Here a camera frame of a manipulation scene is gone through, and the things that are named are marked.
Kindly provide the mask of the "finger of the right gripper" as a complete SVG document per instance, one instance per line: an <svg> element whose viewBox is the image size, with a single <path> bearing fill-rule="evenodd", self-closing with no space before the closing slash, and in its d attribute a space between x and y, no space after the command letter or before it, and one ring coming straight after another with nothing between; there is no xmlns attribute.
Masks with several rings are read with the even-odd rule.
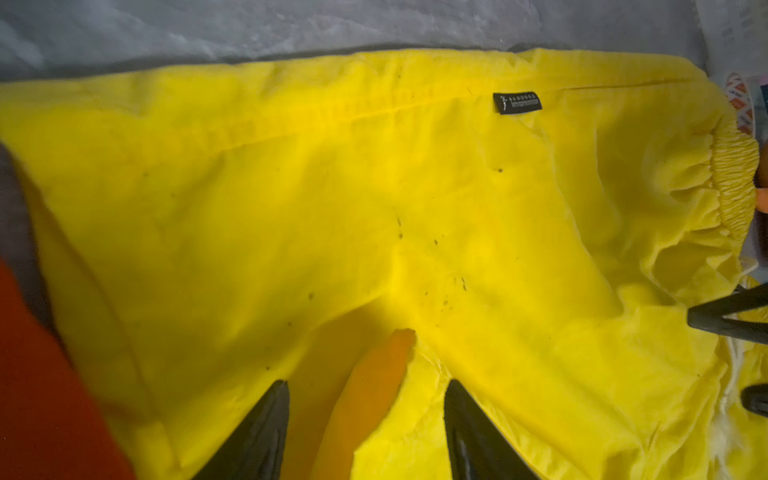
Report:
<svg viewBox="0 0 768 480"><path fill-rule="evenodd" d="M747 411L768 417L768 384L751 385L741 392L741 404Z"/></svg>
<svg viewBox="0 0 768 480"><path fill-rule="evenodd" d="M735 314L766 306L766 284L749 289L737 287L729 296L689 308L687 325L704 332L766 345L766 323L733 318Z"/></svg>

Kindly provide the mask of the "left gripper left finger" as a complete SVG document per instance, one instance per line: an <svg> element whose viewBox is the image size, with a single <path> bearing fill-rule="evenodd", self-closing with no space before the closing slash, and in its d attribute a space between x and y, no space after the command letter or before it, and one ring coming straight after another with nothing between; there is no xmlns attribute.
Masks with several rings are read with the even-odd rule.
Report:
<svg viewBox="0 0 768 480"><path fill-rule="evenodd" d="M289 412L288 382L277 380L193 479L279 479Z"/></svg>

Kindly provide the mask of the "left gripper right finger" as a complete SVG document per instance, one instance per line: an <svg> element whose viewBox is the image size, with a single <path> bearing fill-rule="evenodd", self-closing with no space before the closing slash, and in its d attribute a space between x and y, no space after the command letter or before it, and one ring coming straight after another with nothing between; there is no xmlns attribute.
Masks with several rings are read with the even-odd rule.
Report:
<svg viewBox="0 0 768 480"><path fill-rule="evenodd" d="M456 379L445 392L444 425L453 479L539 479Z"/></svg>

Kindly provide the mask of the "yellow shorts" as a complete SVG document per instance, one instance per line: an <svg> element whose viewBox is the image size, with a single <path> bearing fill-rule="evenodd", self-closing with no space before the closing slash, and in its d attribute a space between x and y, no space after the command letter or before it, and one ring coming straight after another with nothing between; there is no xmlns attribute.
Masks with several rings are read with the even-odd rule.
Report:
<svg viewBox="0 0 768 480"><path fill-rule="evenodd" d="M447 479L459 381L547 479L763 479L755 139L664 55L404 50L5 83L55 326L134 474L285 381L286 479Z"/></svg>

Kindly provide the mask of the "orange shorts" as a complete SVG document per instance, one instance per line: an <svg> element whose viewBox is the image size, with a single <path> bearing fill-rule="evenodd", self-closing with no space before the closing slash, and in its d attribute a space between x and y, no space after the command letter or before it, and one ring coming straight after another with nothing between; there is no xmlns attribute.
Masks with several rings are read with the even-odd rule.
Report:
<svg viewBox="0 0 768 480"><path fill-rule="evenodd" d="M54 337L1 265L1 477L133 479L135 473Z"/></svg>

